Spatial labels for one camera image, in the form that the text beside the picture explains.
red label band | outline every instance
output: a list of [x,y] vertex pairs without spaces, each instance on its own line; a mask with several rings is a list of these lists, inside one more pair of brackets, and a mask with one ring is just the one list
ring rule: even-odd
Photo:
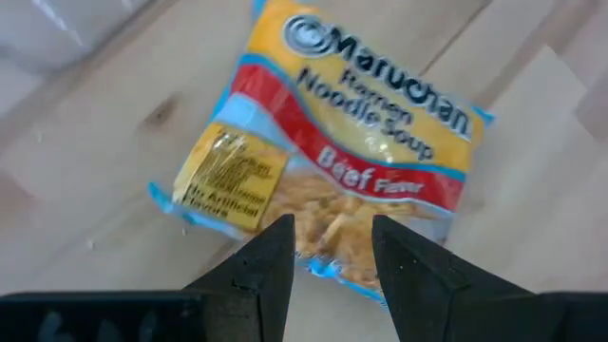
[[262,105],[300,151],[344,189],[378,199],[417,199],[453,212],[463,183],[446,175],[365,161],[337,146],[310,120],[292,91],[264,66],[243,65],[232,92]]

wooden table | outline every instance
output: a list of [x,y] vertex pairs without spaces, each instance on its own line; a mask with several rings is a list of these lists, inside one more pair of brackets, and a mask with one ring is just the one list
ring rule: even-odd
[[[531,290],[608,290],[608,3],[320,6],[496,115],[448,248]],[[247,1],[158,1],[0,119],[2,293],[179,288],[232,248],[161,214],[145,186],[175,177],[251,25]],[[377,305],[298,271],[286,338],[328,334],[396,339]]]

plastic wrapper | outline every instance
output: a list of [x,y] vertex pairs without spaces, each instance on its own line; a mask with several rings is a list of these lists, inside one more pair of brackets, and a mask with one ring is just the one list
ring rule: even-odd
[[272,1],[173,192],[150,192],[235,238],[293,213],[300,262],[382,302],[373,216],[443,242],[490,121],[316,8]]

yellow seasoning packet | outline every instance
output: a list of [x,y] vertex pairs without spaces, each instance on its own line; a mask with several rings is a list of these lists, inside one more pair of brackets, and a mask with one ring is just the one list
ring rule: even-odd
[[259,137],[211,123],[175,180],[173,201],[254,232],[287,160]]
[[317,276],[383,302],[371,222],[442,243],[492,117],[435,89],[317,8],[266,3],[165,212],[244,238],[294,214]]

yellow package section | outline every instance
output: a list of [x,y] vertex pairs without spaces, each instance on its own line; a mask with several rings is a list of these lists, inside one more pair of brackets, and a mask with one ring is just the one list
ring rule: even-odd
[[288,159],[259,137],[211,123],[176,177],[173,201],[254,232]]
[[[485,127],[474,109],[454,104],[460,111],[431,113],[428,105],[414,104],[404,96],[406,86],[413,97],[421,91],[439,93],[428,84],[421,89],[414,78],[399,79],[401,71],[411,77],[397,68],[399,63],[376,54],[342,28],[332,31],[338,36],[331,36],[333,28],[314,7],[271,1],[258,19],[247,52],[264,56],[287,73],[312,120],[355,154],[467,172]],[[390,88],[387,80],[401,88]],[[441,96],[435,107],[446,101]],[[355,102],[362,98],[363,103]]]

